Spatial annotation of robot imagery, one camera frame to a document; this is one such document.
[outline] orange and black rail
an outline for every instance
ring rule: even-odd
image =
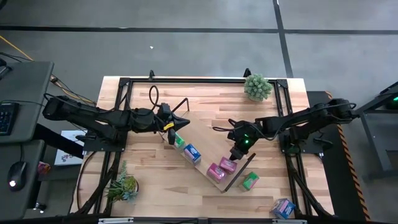
[[[326,91],[326,94],[328,95],[330,100],[333,98],[330,92]],[[359,201],[360,201],[360,203],[361,203],[361,205],[363,207],[363,213],[364,213],[365,219],[366,219],[366,221],[370,221],[371,218],[369,216],[368,208],[367,208],[366,203],[365,203],[365,198],[363,197],[361,184],[359,183],[359,180],[358,180],[358,175],[356,175],[356,172],[355,172],[355,168],[354,168],[353,160],[351,158],[351,154],[349,153],[349,150],[348,150],[347,140],[346,140],[346,138],[344,136],[343,128],[341,127],[340,124],[337,124],[337,129],[338,129],[338,132],[339,132],[339,135],[340,135],[341,143],[343,145],[344,153],[345,153],[345,156],[346,156],[346,159],[347,159],[347,163],[348,163],[348,166],[349,166],[349,171],[351,172],[351,175],[353,177],[354,187],[355,187],[355,189],[356,189],[356,191],[358,193]]]
[[[310,106],[332,99],[331,93],[326,91],[308,91],[307,95]],[[341,125],[329,125],[322,132],[322,138],[333,143],[333,148],[324,152],[322,161],[335,214],[340,218],[370,221]]]

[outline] computer mouse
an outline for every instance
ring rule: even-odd
[[[9,171],[7,177],[7,185],[11,191],[19,191],[24,188],[26,182],[26,162],[14,163]]]

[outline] blue box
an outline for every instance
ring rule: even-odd
[[[191,162],[194,165],[200,162],[201,155],[197,151],[197,149],[195,149],[195,147],[192,146],[192,144],[185,146],[184,154],[191,160]]]
[[[287,198],[278,199],[275,201],[271,213],[281,219],[288,219],[290,214],[294,211],[296,206]]]

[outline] keyboard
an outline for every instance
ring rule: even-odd
[[[11,134],[15,118],[17,117],[18,108],[18,103],[0,104],[0,136],[8,136]]]

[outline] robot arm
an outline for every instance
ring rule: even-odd
[[[84,105],[67,96],[54,96],[48,99],[43,116],[52,121],[69,121],[84,127],[106,142],[118,142],[120,134],[126,131],[146,133],[157,131],[169,133],[169,143],[175,141],[175,132],[189,124],[189,120],[175,116],[170,106],[161,103],[155,114],[147,108],[134,110],[103,110]]]
[[[306,140],[310,134],[318,131],[329,124],[346,124],[354,118],[358,118],[348,100],[333,99],[328,103],[319,103],[311,108],[292,113],[283,117],[256,118],[254,123],[249,121],[235,122],[232,119],[229,123],[233,129],[214,127],[216,131],[229,131],[228,139],[234,140],[235,144],[231,151],[230,159],[241,159],[249,152],[249,148],[259,138],[273,140],[276,136],[289,128],[289,144],[299,144]]]

